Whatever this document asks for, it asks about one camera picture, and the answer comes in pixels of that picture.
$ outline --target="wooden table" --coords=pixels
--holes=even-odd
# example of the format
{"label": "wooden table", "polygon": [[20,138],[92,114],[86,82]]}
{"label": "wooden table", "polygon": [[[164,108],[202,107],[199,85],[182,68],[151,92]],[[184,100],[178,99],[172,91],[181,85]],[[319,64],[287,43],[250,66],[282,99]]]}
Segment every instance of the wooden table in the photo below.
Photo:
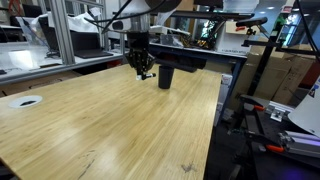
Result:
{"label": "wooden table", "polygon": [[[162,90],[124,65],[1,98],[1,160],[21,179],[202,179],[220,81],[175,70]],[[25,95],[43,101],[8,107]]]}

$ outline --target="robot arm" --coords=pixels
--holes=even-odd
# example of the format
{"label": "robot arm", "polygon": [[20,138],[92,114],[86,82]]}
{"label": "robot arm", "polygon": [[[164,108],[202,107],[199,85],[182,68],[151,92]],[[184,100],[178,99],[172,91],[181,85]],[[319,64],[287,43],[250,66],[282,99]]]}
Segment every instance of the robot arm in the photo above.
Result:
{"label": "robot arm", "polygon": [[175,9],[181,0],[121,0],[122,7],[112,19],[89,21],[107,22],[103,33],[116,31],[127,34],[129,54],[126,56],[130,66],[137,72],[137,80],[155,77],[148,73],[154,64],[154,57],[149,54],[150,12],[168,12]]}

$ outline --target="white hole cover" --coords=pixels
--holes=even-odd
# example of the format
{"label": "white hole cover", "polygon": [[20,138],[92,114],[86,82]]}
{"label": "white hole cover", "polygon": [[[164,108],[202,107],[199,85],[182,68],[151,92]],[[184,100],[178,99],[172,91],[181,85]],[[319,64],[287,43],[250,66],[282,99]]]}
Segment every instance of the white hole cover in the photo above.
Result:
{"label": "white hole cover", "polygon": [[10,102],[9,107],[12,108],[25,108],[29,106],[33,106],[42,101],[41,96],[24,96],[18,99],[15,99]]}

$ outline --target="wood grain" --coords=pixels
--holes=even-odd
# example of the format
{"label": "wood grain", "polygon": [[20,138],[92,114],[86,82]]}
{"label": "wood grain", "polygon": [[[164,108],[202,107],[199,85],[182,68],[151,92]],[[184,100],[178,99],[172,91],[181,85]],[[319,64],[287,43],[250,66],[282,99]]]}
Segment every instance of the wood grain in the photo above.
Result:
{"label": "wood grain", "polygon": [[[175,70],[162,90],[125,65],[1,98],[1,160],[21,179],[202,179],[220,81]],[[8,107],[25,95],[43,101]]]}

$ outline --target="black cup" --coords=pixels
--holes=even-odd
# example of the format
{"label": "black cup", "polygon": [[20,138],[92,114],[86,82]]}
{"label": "black cup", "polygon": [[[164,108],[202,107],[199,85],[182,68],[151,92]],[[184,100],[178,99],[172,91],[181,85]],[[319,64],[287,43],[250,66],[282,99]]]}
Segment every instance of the black cup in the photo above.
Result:
{"label": "black cup", "polygon": [[169,66],[159,67],[159,82],[158,86],[161,89],[169,89],[171,86],[174,68]]}

